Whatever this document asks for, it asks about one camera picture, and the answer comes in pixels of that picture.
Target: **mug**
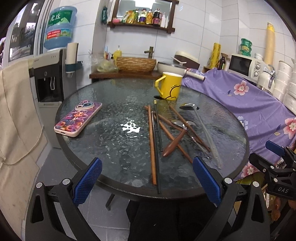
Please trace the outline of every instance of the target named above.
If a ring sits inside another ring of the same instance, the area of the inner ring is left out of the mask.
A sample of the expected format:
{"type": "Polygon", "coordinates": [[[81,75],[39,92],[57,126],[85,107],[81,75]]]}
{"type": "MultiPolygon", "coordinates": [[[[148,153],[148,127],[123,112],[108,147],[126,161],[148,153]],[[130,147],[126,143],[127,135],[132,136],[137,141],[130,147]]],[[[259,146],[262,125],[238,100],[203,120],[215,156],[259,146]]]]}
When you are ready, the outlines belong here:
{"type": "Polygon", "coordinates": [[[160,97],[166,100],[177,100],[182,83],[182,75],[163,72],[163,76],[155,81],[155,88],[160,93],[160,97]]]}

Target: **smartphone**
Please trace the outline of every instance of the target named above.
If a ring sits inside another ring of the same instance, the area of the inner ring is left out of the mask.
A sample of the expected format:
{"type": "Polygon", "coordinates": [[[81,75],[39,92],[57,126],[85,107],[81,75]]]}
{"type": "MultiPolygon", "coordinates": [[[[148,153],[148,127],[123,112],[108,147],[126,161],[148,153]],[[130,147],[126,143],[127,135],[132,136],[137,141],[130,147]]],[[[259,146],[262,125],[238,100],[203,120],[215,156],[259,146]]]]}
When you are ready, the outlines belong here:
{"type": "Polygon", "coordinates": [[[58,124],[55,125],[56,133],[76,137],[102,108],[102,103],[84,100],[76,105],[75,109],[67,114],[58,124]]]}

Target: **floral tablecloth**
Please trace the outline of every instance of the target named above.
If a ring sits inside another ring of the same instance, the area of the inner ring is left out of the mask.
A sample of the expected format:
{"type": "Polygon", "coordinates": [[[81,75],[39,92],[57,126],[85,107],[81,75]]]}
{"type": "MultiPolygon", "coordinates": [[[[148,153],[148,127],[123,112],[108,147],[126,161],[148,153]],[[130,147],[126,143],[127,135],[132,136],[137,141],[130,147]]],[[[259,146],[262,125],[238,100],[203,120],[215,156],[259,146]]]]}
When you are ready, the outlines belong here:
{"type": "MultiPolygon", "coordinates": [[[[280,157],[265,148],[266,141],[294,148],[296,116],[279,100],[224,70],[212,69],[205,76],[204,82],[184,76],[182,85],[206,94],[232,112],[247,132],[250,153],[256,152],[276,164],[280,157]]],[[[248,162],[236,180],[257,171],[248,162]]]]}

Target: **bronze faucet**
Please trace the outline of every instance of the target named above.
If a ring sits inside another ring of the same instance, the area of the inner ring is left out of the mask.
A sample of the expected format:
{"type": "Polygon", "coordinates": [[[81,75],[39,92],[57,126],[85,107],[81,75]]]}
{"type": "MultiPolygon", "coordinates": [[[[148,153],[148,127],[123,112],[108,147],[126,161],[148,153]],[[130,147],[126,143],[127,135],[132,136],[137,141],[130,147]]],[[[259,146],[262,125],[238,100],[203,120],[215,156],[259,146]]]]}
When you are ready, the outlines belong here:
{"type": "Polygon", "coordinates": [[[144,51],[144,53],[149,53],[148,58],[152,58],[153,57],[153,53],[154,53],[153,47],[150,47],[149,51],[148,50],[147,51],[144,51]]]}

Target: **yellow dish soap bottle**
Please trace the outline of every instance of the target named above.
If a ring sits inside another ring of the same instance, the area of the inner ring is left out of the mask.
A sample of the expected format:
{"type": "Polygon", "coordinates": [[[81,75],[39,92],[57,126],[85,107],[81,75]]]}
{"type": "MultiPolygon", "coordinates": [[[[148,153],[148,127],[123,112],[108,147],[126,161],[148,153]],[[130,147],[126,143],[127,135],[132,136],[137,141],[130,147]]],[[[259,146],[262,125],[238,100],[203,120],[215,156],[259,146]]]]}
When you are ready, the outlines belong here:
{"type": "Polygon", "coordinates": [[[117,64],[116,64],[117,57],[122,57],[122,52],[119,47],[120,47],[120,45],[118,45],[118,49],[113,53],[114,64],[116,66],[117,66],[117,64]]]}

